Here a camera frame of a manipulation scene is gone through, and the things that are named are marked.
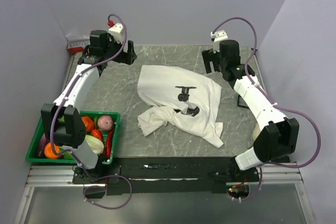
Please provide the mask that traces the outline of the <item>white printed t-shirt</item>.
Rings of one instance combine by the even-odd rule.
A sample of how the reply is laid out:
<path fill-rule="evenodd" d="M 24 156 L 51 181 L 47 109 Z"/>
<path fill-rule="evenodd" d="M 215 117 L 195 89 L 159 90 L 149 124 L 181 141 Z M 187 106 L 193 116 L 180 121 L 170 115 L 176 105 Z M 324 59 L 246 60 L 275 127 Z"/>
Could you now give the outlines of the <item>white printed t-shirt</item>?
<path fill-rule="evenodd" d="M 201 74 L 180 67 L 143 65 L 137 92 L 150 108 L 138 116 L 138 126 L 148 136 L 170 123 L 220 148 L 224 125 L 216 119 L 221 91 L 219 84 Z"/>

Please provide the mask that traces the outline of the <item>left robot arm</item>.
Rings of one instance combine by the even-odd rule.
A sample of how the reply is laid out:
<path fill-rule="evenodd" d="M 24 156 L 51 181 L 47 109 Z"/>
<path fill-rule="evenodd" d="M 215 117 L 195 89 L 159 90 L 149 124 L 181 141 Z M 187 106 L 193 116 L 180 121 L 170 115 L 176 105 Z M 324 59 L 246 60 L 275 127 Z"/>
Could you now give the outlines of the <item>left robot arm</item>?
<path fill-rule="evenodd" d="M 63 93 L 52 103 L 41 108 L 41 119 L 46 139 L 56 156 L 68 153 L 92 183 L 103 179 L 104 170 L 98 154 L 89 147 L 86 127 L 80 108 L 93 84 L 100 78 L 108 62 L 131 65 L 136 60 L 133 41 L 126 31 L 93 30 L 90 43 L 78 59 L 76 72 Z"/>

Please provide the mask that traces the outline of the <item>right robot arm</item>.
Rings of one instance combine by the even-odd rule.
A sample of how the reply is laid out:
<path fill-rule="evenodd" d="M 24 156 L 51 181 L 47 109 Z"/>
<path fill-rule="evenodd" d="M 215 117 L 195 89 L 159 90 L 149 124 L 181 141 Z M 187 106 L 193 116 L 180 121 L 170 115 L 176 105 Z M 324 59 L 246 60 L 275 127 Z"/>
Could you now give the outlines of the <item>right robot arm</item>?
<path fill-rule="evenodd" d="M 202 57 L 206 72 L 220 72 L 223 79 L 245 101 L 260 130 L 253 146 L 230 160 L 230 177 L 241 181 L 251 168 L 293 153 L 299 123 L 277 110 L 262 94 L 263 89 L 253 69 L 240 61 L 239 43 L 223 40 L 219 43 L 218 52 L 204 50 Z"/>

